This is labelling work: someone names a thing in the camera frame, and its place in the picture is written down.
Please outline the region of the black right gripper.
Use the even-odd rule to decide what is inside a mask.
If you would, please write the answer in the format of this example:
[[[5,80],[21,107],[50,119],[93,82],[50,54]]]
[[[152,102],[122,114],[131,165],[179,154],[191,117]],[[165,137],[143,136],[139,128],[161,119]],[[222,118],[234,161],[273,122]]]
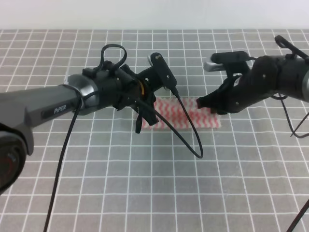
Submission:
[[[219,87],[204,97],[197,98],[197,107],[210,108],[212,114],[226,115],[258,103],[278,90],[279,58],[262,56],[252,69],[239,78],[227,78]]]

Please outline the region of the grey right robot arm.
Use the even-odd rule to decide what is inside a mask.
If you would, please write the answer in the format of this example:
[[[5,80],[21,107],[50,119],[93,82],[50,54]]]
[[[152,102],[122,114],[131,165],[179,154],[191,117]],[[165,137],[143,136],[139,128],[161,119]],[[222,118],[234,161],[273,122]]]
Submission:
[[[213,113],[238,113],[275,94],[283,94],[301,101],[309,100],[309,63],[300,58],[261,56],[253,66],[247,62],[246,52],[213,54],[204,65],[211,71],[219,65],[227,78],[212,93],[197,99],[198,108],[209,108]]]

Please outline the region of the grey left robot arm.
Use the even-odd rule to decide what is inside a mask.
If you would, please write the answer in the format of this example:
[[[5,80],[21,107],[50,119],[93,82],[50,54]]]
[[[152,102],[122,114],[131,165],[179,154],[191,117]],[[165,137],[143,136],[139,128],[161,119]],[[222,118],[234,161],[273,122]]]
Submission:
[[[139,74],[127,65],[101,70],[85,68],[59,86],[6,92],[0,95],[0,190],[6,191],[20,176],[26,157],[34,150],[33,128],[68,112],[87,115],[113,106],[133,106],[121,92],[152,104],[163,82],[154,67]]]

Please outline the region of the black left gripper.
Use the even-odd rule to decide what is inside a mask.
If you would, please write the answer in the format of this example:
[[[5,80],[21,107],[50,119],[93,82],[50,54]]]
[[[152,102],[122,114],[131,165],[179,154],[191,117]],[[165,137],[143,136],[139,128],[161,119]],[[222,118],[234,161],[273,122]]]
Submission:
[[[88,99],[83,97],[83,110],[93,112],[109,106],[121,110],[132,106],[138,114],[135,133],[140,134],[144,119],[152,126],[157,123],[157,118],[156,114],[144,105],[139,103],[139,106],[136,106],[133,99],[141,100],[154,110],[156,101],[154,92],[163,87],[162,82],[152,67],[136,74],[128,65],[111,73],[109,68],[113,66],[113,63],[109,63],[103,70],[83,69],[83,76],[95,84],[94,94]]]

